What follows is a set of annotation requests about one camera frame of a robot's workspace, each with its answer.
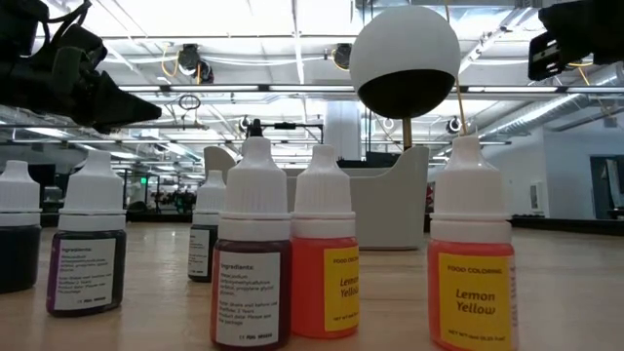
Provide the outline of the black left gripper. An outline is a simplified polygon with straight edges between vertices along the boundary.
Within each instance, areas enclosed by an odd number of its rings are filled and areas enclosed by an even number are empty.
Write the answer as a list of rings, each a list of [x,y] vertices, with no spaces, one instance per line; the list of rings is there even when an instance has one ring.
[[[42,0],[0,0],[0,105],[64,115],[101,134],[161,117],[96,71],[106,50],[81,26],[91,6],[83,0],[52,19]]]

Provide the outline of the white wall box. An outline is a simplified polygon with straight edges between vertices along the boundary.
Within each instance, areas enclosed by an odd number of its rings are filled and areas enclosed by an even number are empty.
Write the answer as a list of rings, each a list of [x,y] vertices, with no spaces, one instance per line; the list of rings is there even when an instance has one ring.
[[[533,213],[542,213],[542,182],[535,181],[529,186],[530,209]]]

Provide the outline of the small dark blue dropper bottle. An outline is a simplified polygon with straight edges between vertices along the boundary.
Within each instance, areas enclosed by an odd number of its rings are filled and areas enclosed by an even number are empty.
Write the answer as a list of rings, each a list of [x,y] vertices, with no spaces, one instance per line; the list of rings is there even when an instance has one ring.
[[[9,160],[0,175],[0,293],[28,290],[37,281],[40,185],[28,164]]]

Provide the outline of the white plastic storage bin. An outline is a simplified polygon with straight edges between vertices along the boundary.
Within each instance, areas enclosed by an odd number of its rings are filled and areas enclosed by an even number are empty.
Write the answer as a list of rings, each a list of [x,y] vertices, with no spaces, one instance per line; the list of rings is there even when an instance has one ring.
[[[263,138],[247,142],[227,172],[219,236],[292,241],[298,251],[413,250],[423,241],[428,151],[415,147],[380,171],[343,170],[328,144],[290,177]]]

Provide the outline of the black overhead rig bar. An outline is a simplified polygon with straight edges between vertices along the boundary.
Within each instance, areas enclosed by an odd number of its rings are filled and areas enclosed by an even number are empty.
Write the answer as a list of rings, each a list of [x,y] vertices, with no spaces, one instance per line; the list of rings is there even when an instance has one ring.
[[[303,129],[309,135],[311,135],[316,140],[317,143],[323,144],[325,142],[325,129],[324,129],[323,124],[306,124],[306,123],[293,123],[293,122],[279,122],[279,123],[272,123],[272,124],[265,124],[261,122],[261,124],[262,124],[263,131],[267,128],[271,128],[274,130],[284,130],[284,131]],[[319,137],[316,137],[311,132],[312,128],[316,128],[320,131]]]

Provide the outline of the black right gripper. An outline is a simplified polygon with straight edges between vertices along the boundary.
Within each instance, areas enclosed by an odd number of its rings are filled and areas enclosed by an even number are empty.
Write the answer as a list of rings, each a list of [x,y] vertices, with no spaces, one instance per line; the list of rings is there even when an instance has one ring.
[[[545,32],[529,43],[527,77],[540,81],[592,56],[624,61],[624,0],[576,0],[538,11]]]

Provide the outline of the white globe table lamp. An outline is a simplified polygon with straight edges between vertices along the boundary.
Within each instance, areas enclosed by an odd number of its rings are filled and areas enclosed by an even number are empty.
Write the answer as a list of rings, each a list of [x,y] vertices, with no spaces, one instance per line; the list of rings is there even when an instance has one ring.
[[[390,8],[363,27],[352,45],[350,78],[371,112],[403,124],[404,149],[412,147],[410,121],[449,95],[459,73],[460,45],[436,11]]]

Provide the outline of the white building column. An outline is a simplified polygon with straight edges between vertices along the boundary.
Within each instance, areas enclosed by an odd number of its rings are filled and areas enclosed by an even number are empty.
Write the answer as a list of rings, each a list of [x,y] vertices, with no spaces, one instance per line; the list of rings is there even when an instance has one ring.
[[[361,159],[361,114],[355,101],[329,101],[324,121],[324,140],[339,159]]]

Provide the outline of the dark blue door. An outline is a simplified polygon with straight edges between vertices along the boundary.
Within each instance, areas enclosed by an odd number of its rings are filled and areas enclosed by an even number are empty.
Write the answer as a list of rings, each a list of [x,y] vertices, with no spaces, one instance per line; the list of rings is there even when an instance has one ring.
[[[624,155],[591,156],[596,219],[624,220]]]

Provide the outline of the small purple dropper bottle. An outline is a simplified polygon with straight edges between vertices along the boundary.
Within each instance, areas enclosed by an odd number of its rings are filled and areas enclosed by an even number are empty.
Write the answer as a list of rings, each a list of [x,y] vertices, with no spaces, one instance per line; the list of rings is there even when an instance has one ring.
[[[123,191],[123,179],[105,151],[90,151],[82,168],[69,177],[51,244],[50,315],[88,316],[121,305],[127,247]]]

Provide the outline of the small black dropper bottle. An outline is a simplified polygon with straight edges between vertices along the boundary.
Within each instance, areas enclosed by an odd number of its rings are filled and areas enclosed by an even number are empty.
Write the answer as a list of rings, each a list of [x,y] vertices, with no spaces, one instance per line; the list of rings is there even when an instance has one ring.
[[[226,184],[219,170],[209,171],[206,182],[197,191],[187,256],[187,275],[191,281],[212,281],[214,247],[225,192]]]

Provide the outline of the small lemon yellow dropper bottle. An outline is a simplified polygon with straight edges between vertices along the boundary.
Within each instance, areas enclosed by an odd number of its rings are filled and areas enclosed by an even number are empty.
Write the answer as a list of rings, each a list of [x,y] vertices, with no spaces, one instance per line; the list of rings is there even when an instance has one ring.
[[[297,176],[292,211],[292,332],[342,338],[360,322],[360,260],[350,177],[328,144]]]
[[[515,250],[500,171],[475,136],[435,180],[427,251],[430,336],[449,351],[517,351]]]

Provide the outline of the small red dropper bottle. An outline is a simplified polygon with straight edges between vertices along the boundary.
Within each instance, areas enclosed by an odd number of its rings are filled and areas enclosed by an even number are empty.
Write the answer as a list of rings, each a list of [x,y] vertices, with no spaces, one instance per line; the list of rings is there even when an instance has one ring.
[[[291,215],[287,176],[271,143],[251,136],[227,174],[214,247],[211,341],[226,351],[270,351],[291,335]]]

